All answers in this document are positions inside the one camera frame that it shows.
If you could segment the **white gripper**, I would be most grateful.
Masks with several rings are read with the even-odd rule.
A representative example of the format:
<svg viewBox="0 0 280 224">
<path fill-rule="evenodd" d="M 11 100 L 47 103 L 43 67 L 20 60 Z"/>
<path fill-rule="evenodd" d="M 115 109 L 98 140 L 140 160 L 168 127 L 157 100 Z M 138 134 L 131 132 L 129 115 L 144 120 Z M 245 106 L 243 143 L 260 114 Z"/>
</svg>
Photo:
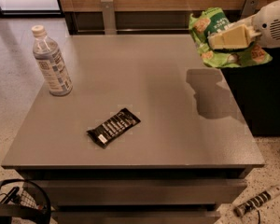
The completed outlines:
<svg viewBox="0 0 280 224">
<path fill-rule="evenodd" d="M 253 17 L 252 26 L 245 24 L 208 36 L 211 49 L 246 49 L 258 38 L 263 48 L 280 48 L 280 0 L 262 7 Z"/>
</svg>

